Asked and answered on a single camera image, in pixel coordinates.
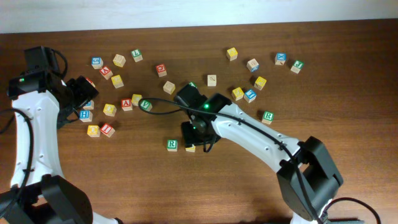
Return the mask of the yellow S block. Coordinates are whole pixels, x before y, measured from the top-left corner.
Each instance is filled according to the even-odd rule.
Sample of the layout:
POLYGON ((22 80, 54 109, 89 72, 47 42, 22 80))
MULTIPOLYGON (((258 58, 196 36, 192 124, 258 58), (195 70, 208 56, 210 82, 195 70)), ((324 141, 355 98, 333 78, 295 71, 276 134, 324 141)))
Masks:
POLYGON ((194 145, 192 145, 190 147, 186 147, 185 150, 187 152, 195 152, 196 151, 196 147, 194 145))

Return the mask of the green r block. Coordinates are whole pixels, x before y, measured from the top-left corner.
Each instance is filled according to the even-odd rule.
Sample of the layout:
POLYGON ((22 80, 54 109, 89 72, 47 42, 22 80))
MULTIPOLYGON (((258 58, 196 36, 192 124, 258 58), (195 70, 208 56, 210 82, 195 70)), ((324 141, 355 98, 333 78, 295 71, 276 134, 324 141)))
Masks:
POLYGON ((176 139, 168 139, 166 148, 169 152, 178 151, 178 141, 176 139))
POLYGON ((265 111, 262 115, 261 122, 264 124, 271 124, 274 120, 274 114, 270 111, 265 111))

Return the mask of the yellow block back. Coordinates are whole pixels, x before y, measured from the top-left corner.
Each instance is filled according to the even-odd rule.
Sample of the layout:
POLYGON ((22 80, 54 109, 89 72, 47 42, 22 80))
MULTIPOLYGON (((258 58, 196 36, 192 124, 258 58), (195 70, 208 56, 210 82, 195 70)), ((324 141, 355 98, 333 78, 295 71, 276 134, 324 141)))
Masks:
POLYGON ((237 50, 234 47, 232 47, 232 48, 230 48, 230 49, 228 49, 226 51, 226 56, 227 56, 229 61, 232 61, 232 60, 237 59, 238 52, 237 52, 237 50))

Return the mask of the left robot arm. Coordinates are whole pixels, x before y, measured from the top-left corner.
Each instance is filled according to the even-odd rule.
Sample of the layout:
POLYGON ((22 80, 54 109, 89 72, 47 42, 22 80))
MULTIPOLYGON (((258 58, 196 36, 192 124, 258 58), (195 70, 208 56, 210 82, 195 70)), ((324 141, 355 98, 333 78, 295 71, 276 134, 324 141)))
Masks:
POLYGON ((57 130, 72 123, 98 95, 83 76, 65 82, 62 54, 38 46, 24 52, 27 70, 9 80, 9 109, 16 121, 16 164, 9 191, 1 194, 1 218, 8 223, 113 223, 95 213, 84 191, 64 177, 58 155, 57 130))

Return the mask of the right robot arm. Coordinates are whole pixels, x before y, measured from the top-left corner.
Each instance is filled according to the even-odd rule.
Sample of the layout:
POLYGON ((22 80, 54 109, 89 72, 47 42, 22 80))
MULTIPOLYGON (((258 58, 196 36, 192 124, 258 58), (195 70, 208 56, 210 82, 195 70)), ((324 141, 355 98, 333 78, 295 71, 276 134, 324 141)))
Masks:
POLYGON ((284 202, 293 211, 293 223, 323 223, 322 213, 343 184, 343 178, 325 145, 311 136, 299 141, 274 131, 246 114, 229 98, 210 98, 191 85, 174 102, 189 117, 196 144, 214 145, 224 138, 235 142, 277 175, 284 202))

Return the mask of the red 9 block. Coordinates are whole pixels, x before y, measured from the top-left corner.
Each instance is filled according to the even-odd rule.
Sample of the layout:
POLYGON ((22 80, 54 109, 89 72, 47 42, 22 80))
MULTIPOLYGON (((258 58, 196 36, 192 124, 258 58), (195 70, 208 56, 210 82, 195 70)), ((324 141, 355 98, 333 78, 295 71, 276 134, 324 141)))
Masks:
POLYGON ((86 80, 95 88, 96 86, 95 86, 95 84, 89 79, 89 78, 86 78, 86 80))

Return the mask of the green Z block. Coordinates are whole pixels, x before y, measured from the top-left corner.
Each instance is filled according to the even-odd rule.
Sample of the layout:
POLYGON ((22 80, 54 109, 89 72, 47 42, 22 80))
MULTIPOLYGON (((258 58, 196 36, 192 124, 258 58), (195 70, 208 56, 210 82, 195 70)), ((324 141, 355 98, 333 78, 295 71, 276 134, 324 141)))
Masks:
POLYGON ((189 85, 190 85, 190 86, 193 86, 193 87, 195 87, 195 88, 197 88, 196 84, 193 83, 193 82, 190 82, 189 85))

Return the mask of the plain top wooden block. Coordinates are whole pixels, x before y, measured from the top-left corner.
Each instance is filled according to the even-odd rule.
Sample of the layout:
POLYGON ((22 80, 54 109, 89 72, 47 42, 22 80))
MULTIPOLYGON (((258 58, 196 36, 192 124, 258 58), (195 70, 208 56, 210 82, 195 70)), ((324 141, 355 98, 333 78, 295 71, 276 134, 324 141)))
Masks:
POLYGON ((168 94, 172 94, 175 90, 175 84, 173 84, 170 81, 166 81, 166 83, 163 86, 163 90, 168 93, 168 94))

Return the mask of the yellow block lower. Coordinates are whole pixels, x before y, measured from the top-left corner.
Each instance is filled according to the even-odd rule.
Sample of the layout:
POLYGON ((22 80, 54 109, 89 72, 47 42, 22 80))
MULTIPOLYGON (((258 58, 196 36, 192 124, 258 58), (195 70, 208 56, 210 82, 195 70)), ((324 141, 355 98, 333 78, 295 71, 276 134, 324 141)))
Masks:
POLYGON ((241 87, 237 87, 232 90, 231 96, 233 97, 234 101, 238 101, 244 97, 244 92, 241 87))

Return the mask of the plain top block red-side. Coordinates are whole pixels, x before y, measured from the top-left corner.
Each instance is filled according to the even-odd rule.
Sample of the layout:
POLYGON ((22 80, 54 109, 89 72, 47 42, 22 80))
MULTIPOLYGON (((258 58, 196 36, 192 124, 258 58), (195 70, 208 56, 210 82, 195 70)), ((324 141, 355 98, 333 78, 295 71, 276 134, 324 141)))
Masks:
POLYGON ((207 75, 207 85, 208 86, 216 86, 217 84, 217 76, 216 75, 207 75))

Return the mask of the blue 5 block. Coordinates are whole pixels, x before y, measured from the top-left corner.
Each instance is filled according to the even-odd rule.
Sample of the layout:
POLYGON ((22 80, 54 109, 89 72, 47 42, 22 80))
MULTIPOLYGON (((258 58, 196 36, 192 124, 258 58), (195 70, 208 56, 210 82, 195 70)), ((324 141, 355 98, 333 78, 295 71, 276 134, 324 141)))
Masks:
POLYGON ((102 58, 101 57, 92 57, 91 58, 91 66, 96 70, 103 68, 102 58))

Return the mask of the blue H block upper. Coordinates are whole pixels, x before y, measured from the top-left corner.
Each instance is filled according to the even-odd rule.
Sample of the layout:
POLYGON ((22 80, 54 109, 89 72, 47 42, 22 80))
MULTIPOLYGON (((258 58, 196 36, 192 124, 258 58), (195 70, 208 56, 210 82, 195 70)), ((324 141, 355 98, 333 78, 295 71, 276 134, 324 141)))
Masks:
POLYGON ((94 101, 90 100, 87 104, 83 107, 84 110, 93 110, 94 109, 94 101))

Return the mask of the blue h block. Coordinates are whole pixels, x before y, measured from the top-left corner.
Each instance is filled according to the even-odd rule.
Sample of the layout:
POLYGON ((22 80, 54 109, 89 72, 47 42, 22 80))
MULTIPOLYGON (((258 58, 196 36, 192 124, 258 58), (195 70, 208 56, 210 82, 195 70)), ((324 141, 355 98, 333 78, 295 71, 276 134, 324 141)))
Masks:
POLYGON ((93 110, 94 109, 94 101, 90 100, 87 104, 83 107, 84 110, 93 110))
POLYGON ((90 110, 81 110, 79 113, 79 119, 82 122, 92 122, 93 113, 90 110))

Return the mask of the green V block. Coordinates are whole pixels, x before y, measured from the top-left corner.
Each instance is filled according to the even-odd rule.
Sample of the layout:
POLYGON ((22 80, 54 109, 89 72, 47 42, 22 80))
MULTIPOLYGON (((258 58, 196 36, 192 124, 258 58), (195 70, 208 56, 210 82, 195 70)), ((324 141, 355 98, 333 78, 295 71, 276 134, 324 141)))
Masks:
POLYGON ((151 109, 153 108, 152 103, 148 100, 141 100, 138 106, 142 111, 146 113, 150 113, 151 109))

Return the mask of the blue H block lower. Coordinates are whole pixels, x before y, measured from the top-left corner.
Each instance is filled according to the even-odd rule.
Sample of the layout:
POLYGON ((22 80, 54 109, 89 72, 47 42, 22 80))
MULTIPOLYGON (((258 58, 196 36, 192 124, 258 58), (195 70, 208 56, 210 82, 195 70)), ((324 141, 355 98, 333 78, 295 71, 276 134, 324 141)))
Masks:
POLYGON ((93 113, 90 110, 81 110, 79 113, 79 119, 82 122, 92 122, 93 113))

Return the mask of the blue I block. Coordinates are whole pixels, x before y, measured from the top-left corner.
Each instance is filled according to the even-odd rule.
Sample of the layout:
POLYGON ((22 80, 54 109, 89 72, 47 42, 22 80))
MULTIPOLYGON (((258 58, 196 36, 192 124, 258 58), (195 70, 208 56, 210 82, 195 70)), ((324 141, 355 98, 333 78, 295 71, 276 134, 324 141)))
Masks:
POLYGON ((257 96, 256 92, 255 92, 254 90, 252 90, 252 89, 249 89, 248 91, 246 91, 246 92, 244 93, 244 99, 245 99, 248 103, 253 102, 253 101, 256 99, 256 96, 257 96))

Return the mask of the red A block back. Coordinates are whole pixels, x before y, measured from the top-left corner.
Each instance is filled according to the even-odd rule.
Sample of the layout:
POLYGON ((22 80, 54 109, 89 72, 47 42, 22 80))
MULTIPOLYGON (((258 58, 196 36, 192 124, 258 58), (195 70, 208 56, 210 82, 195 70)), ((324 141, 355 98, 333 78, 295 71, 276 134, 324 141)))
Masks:
POLYGON ((104 77, 106 80, 109 80, 113 76, 113 72, 107 66, 101 68, 99 72, 102 75, 102 77, 104 77))

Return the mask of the red a block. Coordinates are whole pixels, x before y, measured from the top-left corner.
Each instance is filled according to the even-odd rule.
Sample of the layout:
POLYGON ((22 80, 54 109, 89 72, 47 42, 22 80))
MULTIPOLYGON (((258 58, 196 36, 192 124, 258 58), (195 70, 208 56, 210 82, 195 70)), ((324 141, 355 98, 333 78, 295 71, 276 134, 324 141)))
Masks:
POLYGON ((109 80, 113 76, 113 72, 107 66, 101 68, 99 72, 102 75, 102 77, 104 77, 106 80, 109 80))
POLYGON ((132 107, 133 107, 133 105, 132 105, 131 100, 129 98, 121 100, 121 108, 124 111, 132 111, 132 107))

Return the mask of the yellow C block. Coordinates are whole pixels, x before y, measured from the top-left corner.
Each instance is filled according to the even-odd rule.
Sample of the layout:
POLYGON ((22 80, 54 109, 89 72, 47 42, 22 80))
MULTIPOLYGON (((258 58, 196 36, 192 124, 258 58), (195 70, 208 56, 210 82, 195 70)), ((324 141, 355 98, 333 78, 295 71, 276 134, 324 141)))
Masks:
POLYGON ((133 94, 131 98, 131 103, 133 106, 138 106, 139 101, 142 99, 142 95, 139 94, 133 94))

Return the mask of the red Q block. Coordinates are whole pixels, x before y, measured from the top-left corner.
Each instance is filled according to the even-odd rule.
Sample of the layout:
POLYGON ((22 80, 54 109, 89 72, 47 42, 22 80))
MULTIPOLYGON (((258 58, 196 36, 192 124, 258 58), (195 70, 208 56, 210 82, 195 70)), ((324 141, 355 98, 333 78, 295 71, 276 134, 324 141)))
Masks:
POLYGON ((164 64, 156 65, 155 68, 159 77, 164 77, 167 75, 167 70, 164 64))

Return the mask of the yellow block near A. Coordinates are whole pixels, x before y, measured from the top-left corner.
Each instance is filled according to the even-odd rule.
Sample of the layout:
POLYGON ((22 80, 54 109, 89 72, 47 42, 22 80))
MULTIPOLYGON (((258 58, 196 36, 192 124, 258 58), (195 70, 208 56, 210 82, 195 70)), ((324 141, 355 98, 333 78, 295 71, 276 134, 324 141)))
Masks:
POLYGON ((124 86, 123 80, 120 75, 112 76, 111 81, 115 88, 120 88, 120 87, 124 86))

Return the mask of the yellow O block middle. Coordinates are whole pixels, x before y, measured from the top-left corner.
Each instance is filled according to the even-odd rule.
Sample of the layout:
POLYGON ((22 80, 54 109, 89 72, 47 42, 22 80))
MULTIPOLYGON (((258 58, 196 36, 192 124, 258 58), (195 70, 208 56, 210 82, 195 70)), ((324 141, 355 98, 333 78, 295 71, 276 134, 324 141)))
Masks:
POLYGON ((115 116, 117 112, 117 108, 112 105, 112 104, 105 104, 104 108, 103 108, 103 113, 106 116, 115 116))

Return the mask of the yellow o block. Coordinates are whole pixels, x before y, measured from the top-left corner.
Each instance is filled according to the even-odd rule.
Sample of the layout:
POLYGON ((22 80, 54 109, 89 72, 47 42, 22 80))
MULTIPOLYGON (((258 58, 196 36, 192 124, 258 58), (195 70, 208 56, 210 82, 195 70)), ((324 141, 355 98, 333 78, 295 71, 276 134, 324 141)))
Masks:
POLYGON ((87 128, 87 135, 89 135, 92 138, 97 138, 100 137, 101 131, 100 127, 98 125, 88 125, 87 128))
POLYGON ((117 108, 112 105, 112 104, 105 104, 104 108, 103 108, 103 113, 106 116, 115 116, 117 112, 117 108))

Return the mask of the red A block front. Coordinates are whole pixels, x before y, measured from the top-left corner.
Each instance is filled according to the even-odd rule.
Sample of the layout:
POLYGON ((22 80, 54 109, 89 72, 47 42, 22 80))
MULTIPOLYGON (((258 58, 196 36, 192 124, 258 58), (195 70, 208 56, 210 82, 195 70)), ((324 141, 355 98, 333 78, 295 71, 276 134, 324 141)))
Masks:
POLYGON ((124 111, 132 111, 132 107, 133 107, 133 105, 132 105, 131 100, 129 98, 121 100, 121 108, 124 111))

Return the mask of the plain top yellow-side block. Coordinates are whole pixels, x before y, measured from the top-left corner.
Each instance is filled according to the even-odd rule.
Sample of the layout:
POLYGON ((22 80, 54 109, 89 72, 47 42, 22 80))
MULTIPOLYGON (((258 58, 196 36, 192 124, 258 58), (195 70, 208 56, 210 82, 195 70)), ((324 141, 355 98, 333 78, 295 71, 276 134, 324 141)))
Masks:
POLYGON ((123 67, 126 63, 126 59, 123 55, 116 54, 113 58, 113 63, 115 64, 115 66, 123 67))

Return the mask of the yellow O block front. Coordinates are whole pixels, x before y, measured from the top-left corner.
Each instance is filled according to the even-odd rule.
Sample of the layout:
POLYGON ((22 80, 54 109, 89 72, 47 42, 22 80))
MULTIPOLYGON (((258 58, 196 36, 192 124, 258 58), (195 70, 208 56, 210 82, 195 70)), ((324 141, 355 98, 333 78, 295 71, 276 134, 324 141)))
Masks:
POLYGON ((87 135, 89 135, 92 138, 97 138, 100 137, 101 131, 100 127, 98 125, 88 125, 87 128, 87 135))

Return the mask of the yellow block right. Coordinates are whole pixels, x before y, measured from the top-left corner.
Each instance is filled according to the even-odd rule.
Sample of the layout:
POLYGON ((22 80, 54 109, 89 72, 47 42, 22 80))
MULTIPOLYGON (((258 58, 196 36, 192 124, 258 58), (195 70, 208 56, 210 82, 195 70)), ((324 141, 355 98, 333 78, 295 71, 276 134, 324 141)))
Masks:
POLYGON ((256 81, 254 82, 254 87, 258 90, 262 90, 266 84, 267 80, 262 77, 257 77, 256 81))

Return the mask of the blue D side block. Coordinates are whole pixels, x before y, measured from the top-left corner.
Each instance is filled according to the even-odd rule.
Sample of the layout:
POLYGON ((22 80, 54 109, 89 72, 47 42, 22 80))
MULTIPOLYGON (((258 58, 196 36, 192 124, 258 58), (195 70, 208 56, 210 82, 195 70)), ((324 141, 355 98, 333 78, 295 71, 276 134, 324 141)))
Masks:
POLYGON ((247 62, 246 67, 250 72, 255 72, 259 68, 259 63, 253 58, 247 62))

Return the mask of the red I block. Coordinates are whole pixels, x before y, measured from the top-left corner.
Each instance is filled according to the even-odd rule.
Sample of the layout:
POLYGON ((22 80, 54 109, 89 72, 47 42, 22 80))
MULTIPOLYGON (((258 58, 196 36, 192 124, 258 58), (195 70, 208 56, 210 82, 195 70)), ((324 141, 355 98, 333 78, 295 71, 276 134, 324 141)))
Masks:
POLYGON ((104 123, 100 131, 109 138, 115 133, 115 129, 108 123, 104 123))

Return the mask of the green L block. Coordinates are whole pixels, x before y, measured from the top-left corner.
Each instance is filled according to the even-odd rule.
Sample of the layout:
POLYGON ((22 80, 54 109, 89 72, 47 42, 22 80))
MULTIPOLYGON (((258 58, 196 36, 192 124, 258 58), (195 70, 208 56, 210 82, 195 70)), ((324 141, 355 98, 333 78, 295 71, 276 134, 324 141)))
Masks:
POLYGON ((142 53, 139 49, 135 49, 135 50, 131 51, 131 55, 135 62, 140 62, 141 60, 143 60, 142 53))

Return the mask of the blue X block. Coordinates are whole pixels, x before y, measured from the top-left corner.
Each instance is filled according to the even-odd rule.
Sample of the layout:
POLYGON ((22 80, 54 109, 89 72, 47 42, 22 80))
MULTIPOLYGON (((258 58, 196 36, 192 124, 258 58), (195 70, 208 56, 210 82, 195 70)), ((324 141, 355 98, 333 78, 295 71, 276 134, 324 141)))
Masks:
POLYGON ((284 65, 286 60, 287 60, 286 53, 282 53, 282 52, 276 53, 275 59, 274 59, 276 65, 284 65))

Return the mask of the green J block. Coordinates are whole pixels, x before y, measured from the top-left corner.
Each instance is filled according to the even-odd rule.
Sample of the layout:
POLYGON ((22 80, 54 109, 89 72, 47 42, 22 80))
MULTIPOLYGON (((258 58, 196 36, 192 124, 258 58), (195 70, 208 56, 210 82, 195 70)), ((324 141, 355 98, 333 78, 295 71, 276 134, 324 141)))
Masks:
POLYGON ((298 74, 301 71, 301 69, 303 68, 303 66, 304 66, 304 63, 302 61, 295 60, 290 70, 292 72, 298 74))

